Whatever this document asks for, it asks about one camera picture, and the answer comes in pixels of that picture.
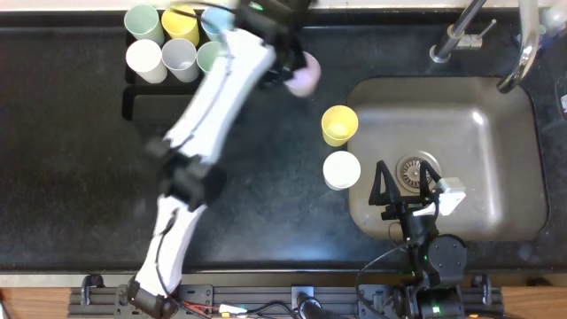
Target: drain strainer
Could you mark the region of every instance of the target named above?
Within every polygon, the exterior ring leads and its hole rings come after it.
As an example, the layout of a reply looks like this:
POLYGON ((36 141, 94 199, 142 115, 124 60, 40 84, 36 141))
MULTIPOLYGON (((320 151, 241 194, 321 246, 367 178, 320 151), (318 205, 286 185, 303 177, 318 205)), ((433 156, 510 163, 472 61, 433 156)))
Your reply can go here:
MULTIPOLYGON (((396 175, 400 185, 408 191, 419 193, 419 165, 422 160, 427 160, 433 169, 441 175, 439 163, 427 152, 416 151, 410 153, 398 161, 396 175)), ((427 183, 431 183, 432 178, 427 173, 427 183)))

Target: sink basin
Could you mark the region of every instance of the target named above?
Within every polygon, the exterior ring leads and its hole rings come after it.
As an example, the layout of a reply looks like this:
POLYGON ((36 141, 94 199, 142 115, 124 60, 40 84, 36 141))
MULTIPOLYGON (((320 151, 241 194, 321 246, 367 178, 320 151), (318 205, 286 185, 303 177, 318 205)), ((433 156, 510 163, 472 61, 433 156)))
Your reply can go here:
MULTIPOLYGON (((466 240, 523 240, 544 226, 548 206, 530 98, 515 88, 503 95, 495 78, 378 78, 358 84, 348 105, 359 128, 348 151, 361 163, 349 191, 354 222, 388 238, 392 221, 369 206, 376 163, 384 160, 402 196, 418 194, 415 175, 427 159, 442 177, 458 177, 467 196, 441 233, 466 240)), ((401 238, 398 224, 392 237, 401 238)))

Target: light blue cup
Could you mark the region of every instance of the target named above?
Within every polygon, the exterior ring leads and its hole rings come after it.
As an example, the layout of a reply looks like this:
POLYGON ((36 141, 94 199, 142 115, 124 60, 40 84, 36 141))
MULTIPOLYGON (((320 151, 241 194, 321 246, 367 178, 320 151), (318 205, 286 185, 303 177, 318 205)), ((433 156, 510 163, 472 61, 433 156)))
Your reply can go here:
POLYGON ((203 28, 203 30, 205 30, 205 33, 209 37, 209 40, 215 42, 224 42, 220 32, 232 29, 232 27, 234 26, 234 14, 215 7, 206 8, 201 18, 210 22, 216 27, 216 29, 214 29, 207 25, 205 22, 201 21, 201 27, 203 28))

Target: faucet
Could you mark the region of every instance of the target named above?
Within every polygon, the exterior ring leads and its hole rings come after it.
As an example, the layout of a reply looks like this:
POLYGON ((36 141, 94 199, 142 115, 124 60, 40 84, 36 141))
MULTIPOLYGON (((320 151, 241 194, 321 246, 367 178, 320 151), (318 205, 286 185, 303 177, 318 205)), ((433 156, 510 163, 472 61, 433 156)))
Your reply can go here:
MULTIPOLYGON (((461 17, 447 28, 447 32, 438 44, 433 45, 430 49, 430 57, 437 63, 445 63, 451 58, 451 51, 455 48, 462 47, 466 34, 464 30, 470 24, 470 21, 477 15, 486 0, 472 0, 469 6, 461 14, 461 17)), ((509 75, 503 77, 497 84, 496 88, 500 93, 508 93, 520 83, 530 70, 535 55, 538 52, 540 44, 540 17, 538 11, 537 0, 518 0, 520 9, 520 20, 522 22, 522 43, 520 47, 520 57, 509 75)), ((472 38, 473 44, 470 48, 477 49, 482 45, 474 44, 475 41, 482 41, 482 36, 472 38)))

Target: yellow cup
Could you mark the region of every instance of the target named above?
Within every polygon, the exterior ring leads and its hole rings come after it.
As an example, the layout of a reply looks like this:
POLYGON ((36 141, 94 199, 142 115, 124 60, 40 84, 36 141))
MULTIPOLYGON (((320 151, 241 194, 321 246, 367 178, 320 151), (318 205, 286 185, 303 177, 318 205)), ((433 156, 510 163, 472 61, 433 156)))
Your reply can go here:
MULTIPOLYGON (((188 5, 177 5, 175 9, 187 13, 195 14, 188 5)), ((167 9, 161 16, 161 25, 171 36, 172 39, 187 39, 198 45, 198 23, 195 18, 187 17, 167 9)))
POLYGON ((358 117, 348 106, 331 107, 321 119, 322 138, 330 146, 340 146, 353 137, 358 128, 358 117))

